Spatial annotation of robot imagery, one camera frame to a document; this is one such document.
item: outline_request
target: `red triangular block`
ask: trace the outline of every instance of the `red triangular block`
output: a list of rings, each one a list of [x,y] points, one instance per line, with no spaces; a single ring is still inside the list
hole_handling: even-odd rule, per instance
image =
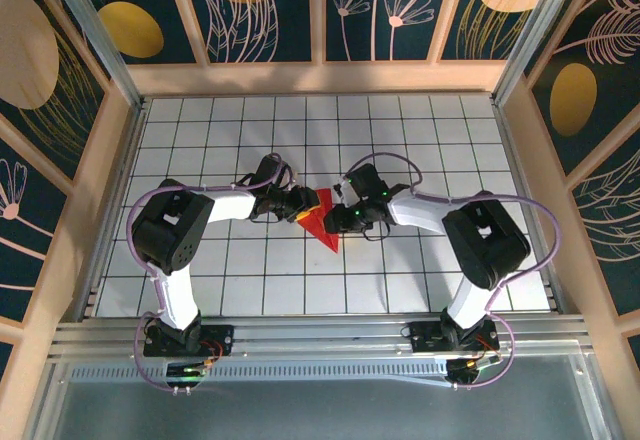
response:
[[[340,240],[340,237],[337,233],[327,233],[324,229],[324,217],[326,217],[327,213],[329,213],[329,211],[333,208],[331,189],[321,188],[319,190],[316,190],[316,193],[318,194],[318,198],[320,199],[320,206],[309,212],[309,214],[305,217],[298,220],[298,223],[307,232],[316,237],[335,253],[338,253],[338,242]]]

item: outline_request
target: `white tiled floor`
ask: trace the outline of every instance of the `white tiled floor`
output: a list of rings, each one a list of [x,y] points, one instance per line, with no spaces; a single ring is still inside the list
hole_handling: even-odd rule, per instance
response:
[[[408,154],[423,172],[426,192],[515,193],[483,95],[154,100],[95,314],[157,309],[151,282],[125,241],[135,200],[167,176],[191,185],[228,184],[255,171],[272,150],[312,188],[330,187],[362,156],[386,151]],[[409,180],[398,160],[378,157],[375,165],[391,185]],[[520,207],[507,208],[526,232]],[[533,263],[530,257],[522,268]],[[348,235],[334,254],[295,224],[217,222],[205,230],[190,268],[205,316],[437,312],[462,279],[448,239],[413,227],[393,227],[383,242]],[[546,291],[540,276],[531,275],[511,285],[495,308],[548,310]]]

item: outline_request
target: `red object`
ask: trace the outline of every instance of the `red object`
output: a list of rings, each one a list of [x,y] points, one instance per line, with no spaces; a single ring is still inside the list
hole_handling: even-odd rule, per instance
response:
[[[330,188],[321,188],[316,190],[318,198],[320,199],[320,206],[311,212],[304,218],[298,220],[298,223],[311,235],[316,237],[327,247],[334,252],[338,253],[338,242],[340,237],[337,233],[327,233],[324,229],[324,217],[333,208],[333,200],[331,198]]]

